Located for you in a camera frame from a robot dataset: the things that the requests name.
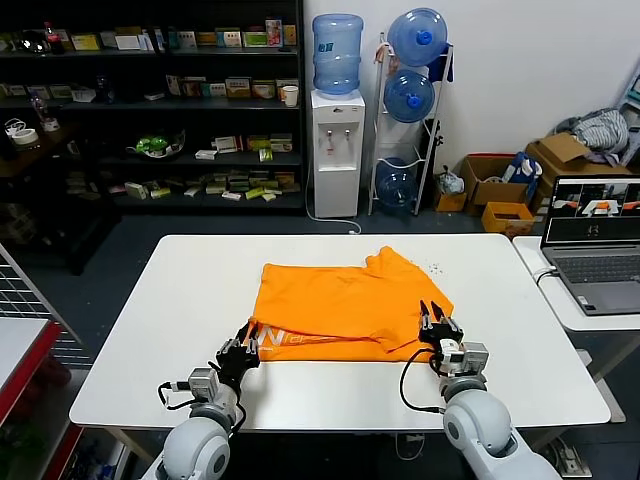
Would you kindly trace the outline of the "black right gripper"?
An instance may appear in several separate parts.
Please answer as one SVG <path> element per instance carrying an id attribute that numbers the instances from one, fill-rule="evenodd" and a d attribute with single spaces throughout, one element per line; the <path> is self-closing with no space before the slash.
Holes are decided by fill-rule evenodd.
<path id="1" fill-rule="evenodd" d="M 423 300 L 420 301 L 420 330 L 419 340 L 433 347 L 436 352 L 436 358 L 443 360 L 442 340 L 453 340 L 459 344 L 463 338 L 463 330 L 457 323 L 447 316 L 444 311 L 432 302 L 432 312 L 435 323 L 431 323 L 431 312 Z"/>

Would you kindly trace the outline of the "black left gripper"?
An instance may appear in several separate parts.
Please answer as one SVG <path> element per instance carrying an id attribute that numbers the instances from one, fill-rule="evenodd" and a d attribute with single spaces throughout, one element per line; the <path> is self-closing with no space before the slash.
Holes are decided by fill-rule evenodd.
<path id="1" fill-rule="evenodd" d="M 246 323 L 238 330 L 233 339 L 227 340 L 218 350 L 216 361 L 219 367 L 218 380 L 220 383 L 240 385 L 249 369 L 259 367 L 258 330 L 257 324 L 249 328 L 249 323 Z M 247 333 L 247 344 L 244 344 Z"/>

